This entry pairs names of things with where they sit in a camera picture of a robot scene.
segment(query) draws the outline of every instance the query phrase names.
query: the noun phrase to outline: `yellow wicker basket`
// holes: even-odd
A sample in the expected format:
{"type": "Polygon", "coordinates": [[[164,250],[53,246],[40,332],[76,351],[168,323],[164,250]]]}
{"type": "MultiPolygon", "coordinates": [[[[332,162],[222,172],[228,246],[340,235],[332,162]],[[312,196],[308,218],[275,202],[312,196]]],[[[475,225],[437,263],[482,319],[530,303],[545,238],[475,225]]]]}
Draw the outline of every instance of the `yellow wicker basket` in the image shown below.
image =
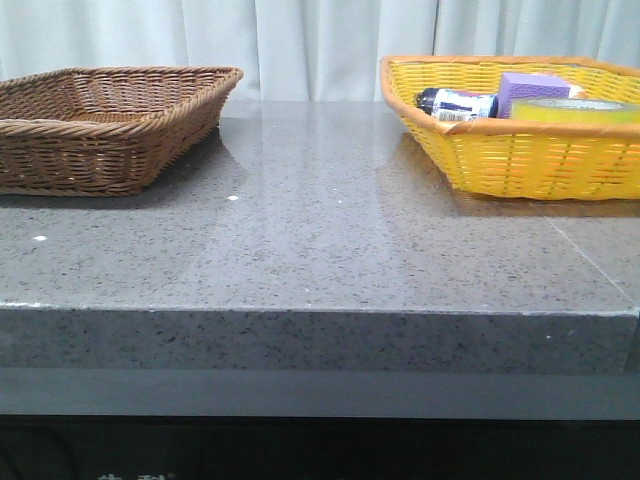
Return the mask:
{"type": "Polygon", "coordinates": [[[590,98],[640,104],[640,70],[584,57],[390,56],[382,59],[381,85],[455,189],[541,200],[640,198],[640,125],[451,123],[415,107],[426,87],[495,93],[507,71],[558,75],[590,98]]]}

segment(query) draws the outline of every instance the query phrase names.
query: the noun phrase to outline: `bottle label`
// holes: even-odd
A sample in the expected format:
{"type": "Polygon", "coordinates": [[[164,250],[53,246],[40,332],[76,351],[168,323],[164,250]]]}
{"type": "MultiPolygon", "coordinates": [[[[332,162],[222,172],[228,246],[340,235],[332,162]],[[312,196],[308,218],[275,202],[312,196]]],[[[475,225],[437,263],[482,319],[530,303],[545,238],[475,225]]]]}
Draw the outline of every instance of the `bottle label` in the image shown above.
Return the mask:
{"type": "Polygon", "coordinates": [[[443,122],[466,122],[489,117],[496,96],[441,88],[435,96],[431,116],[443,122]]]}

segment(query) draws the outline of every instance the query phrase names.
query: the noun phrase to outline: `speckled stone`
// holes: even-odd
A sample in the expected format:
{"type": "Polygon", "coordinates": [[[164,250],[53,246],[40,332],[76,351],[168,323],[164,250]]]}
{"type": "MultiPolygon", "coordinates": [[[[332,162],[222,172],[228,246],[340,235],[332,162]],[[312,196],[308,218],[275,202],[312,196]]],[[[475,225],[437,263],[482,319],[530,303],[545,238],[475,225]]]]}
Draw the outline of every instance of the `speckled stone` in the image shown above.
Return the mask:
{"type": "Polygon", "coordinates": [[[627,364],[625,365],[625,372],[640,374],[640,326],[636,328],[636,334],[631,344],[631,351],[627,364]]]}
{"type": "Polygon", "coordinates": [[[0,196],[0,358],[620,372],[640,208],[602,205],[453,192],[384,105],[231,102],[141,195],[0,196]]]}
{"type": "Polygon", "coordinates": [[[0,365],[622,373],[633,317],[362,312],[2,312],[0,365]]]}

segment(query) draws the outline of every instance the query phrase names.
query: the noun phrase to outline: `purple sponge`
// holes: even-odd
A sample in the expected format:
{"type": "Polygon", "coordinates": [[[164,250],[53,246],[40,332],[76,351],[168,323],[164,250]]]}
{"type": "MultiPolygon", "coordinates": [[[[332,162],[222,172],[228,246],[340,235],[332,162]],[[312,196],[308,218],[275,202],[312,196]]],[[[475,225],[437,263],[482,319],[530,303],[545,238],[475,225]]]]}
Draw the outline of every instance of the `purple sponge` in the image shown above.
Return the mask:
{"type": "Polygon", "coordinates": [[[571,85],[553,75],[503,73],[498,90],[498,118],[509,118],[511,101],[516,98],[567,98],[571,85]]]}

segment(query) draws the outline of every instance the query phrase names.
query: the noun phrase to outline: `yellow tape roll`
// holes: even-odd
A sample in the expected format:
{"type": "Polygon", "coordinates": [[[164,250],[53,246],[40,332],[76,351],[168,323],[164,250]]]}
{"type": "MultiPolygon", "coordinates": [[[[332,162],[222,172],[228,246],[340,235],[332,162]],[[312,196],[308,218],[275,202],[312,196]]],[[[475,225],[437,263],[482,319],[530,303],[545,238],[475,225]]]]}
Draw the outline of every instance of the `yellow tape roll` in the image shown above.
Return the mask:
{"type": "Polygon", "coordinates": [[[584,98],[514,100],[513,120],[576,123],[640,123],[640,105],[584,98]]]}

